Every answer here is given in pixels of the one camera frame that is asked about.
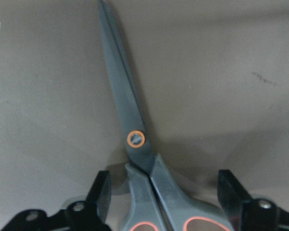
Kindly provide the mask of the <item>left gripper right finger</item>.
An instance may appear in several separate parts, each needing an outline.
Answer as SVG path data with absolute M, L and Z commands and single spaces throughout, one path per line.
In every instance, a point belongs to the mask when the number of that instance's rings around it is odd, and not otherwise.
M 236 231 L 289 231 L 289 212 L 265 198 L 253 198 L 234 174 L 219 170 L 218 201 Z

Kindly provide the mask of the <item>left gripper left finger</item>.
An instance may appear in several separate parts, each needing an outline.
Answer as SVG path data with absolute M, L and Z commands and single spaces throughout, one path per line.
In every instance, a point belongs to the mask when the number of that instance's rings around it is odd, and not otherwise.
M 99 171 L 84 200 L 71 202 L 66 208 L 48 216 L 41 209 L 16 214 L 3 231 L 109 231 L 105 223 L 111 201 L 111 179 L 107 170 Z

